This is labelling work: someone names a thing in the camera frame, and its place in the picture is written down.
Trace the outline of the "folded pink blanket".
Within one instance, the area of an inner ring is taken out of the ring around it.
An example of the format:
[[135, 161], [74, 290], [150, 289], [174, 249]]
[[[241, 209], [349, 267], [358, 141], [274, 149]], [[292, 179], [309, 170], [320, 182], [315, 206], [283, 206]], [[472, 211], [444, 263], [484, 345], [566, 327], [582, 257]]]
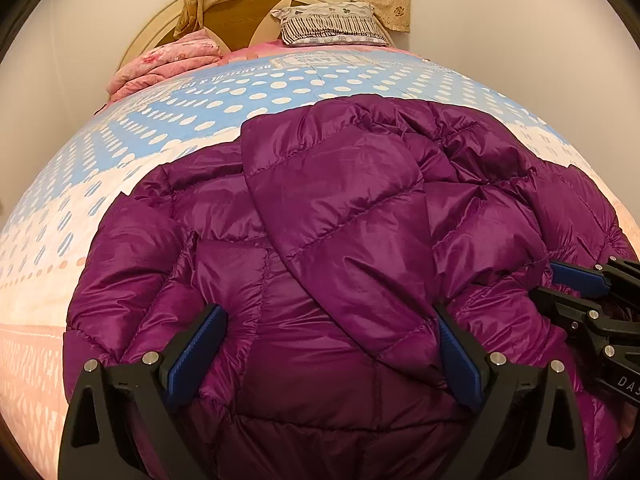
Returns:
[[145, 88], [222, 59], [220, 47], [205, 29], [191, 32], [137, 56], [120, 68], [106, 85], [108, 104]]

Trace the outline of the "purple hooded puffer jacket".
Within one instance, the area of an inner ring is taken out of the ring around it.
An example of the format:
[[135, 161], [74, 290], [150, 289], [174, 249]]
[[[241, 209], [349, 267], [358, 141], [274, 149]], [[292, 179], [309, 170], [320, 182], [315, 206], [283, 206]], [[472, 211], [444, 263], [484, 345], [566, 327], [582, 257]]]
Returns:
[[68, 308], [64, 386], [219, 304], [227, 335], [177, 415], [212, 476], [431, 479], [471, 426], [440, 366], [442, 306], [511, 362], [565, 364], [602, 479], [620, 404], [528, 294], [554, 260], [611, 256], [634, 248], [593, 180], [479, 110], [360, 94], [262, 114], [107, 209]]

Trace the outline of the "striped grey pillow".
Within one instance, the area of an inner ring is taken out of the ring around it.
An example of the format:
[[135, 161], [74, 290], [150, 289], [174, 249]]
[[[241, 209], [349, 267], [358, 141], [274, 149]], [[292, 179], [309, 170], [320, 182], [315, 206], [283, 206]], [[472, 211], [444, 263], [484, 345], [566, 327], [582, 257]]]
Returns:
[[281, 39], [289, 47], [390, 45], [369, 3], [303, 4], [273, 9], [270, 14], [280, 22]]

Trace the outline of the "polka dot duvet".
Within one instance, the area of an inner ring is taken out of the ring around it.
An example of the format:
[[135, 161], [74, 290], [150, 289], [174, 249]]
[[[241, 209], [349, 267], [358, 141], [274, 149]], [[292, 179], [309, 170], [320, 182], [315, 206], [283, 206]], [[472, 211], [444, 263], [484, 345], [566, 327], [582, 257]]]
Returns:
[[262, 44], [112, 105], [43, 168], [1, 232], [1, 414], [42, 478], [56, 475], [67, 406], [66, 311], [116, 196], [164, 162], [234, 140], [253, 116], [359, 93], [474, 107], [543, 159], [586, 166], [573, 145], [517, 102], [392, 48]]

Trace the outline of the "cream wooden headboard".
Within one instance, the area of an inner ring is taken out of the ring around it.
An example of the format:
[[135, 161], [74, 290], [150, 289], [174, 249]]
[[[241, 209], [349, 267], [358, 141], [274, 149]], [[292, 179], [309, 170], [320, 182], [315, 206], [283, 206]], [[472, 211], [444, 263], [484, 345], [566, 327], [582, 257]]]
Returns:
[[[281, 27], [270, 14], [273, 9], [325, 1], [343, 3], [350, 0], [220, 0], [204, 13], [204, 27], [221, 52], [227, 54], [278, 39]], [[175, 0], [160, 10], [134, 38], [122, 57], [122, 64], [174, 40], [181, 11], [182, 0]]]

